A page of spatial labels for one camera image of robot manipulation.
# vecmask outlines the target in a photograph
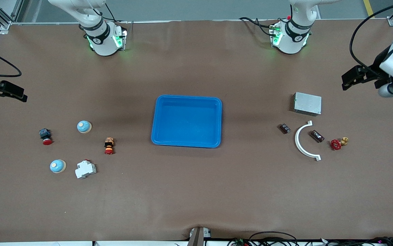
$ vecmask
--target blue plastic tray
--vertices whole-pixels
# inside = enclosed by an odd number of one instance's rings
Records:
[[[156,145],[216,148],[221,143],[221,118],[219,98],[161,95],[151,140]]]

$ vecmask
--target red knob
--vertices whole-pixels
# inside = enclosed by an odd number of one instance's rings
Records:
[[[339,141],[339,140],[337,140],[337,139],[333,139],[331,142],[330,142],[330,146],[332,147],[332,149],[334,149],[334,150],[339,150],[339,149],[341,149],[341,142]]]
[[[50,145],[51,143],[53,143],[53,142],[52,142],[52,140],[50,140],[50,139],[44,139],[44,140],[43,140],[43,144],[44,144],[44,145]]]

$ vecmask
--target yellow floor stripe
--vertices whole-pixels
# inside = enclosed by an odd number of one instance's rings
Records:
[[[373,9],[371,8],[370,0],[364,0],[364,5],[365,5],[365,8],[367,9],[368,16],[372,15]]]

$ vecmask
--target table surface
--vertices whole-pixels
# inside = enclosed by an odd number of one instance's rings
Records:
[[[0,98],[0,241],[180,240],[195,226],[213,237],[393,236],[393,98],[372,82],[341,89],[359,23],[319,20],[295,55],[249,23],[134,24],[127,50],[110,57],[90,51],[77,25],[11,26],[0,55],[23,71],[9,81],[29,99]],[[392,40],[386,20],[371,20],[354,51],[368,64]],[[0,73],[13,71],[0,61]],[[290,111],[295,92],[323,97],[322,115]],[[154,145],[162,94],[220,98],[221,145]],[[80,120],[92,131],[77,132]],[[319,162],[294,143],[308,120],[301,143]],[[41,144],[44,127],[52,145]],[[348,146],[332,151],[327,141],[341,137]],[[55,159],[67,162],[63,173],[49,170]],[[98,173],[76,179],[84,159]]]

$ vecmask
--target metallic rectangular box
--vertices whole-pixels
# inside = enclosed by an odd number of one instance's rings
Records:
[[[317,116],[321,114],[321,97],[295,92],[293,111],[300,114]]]

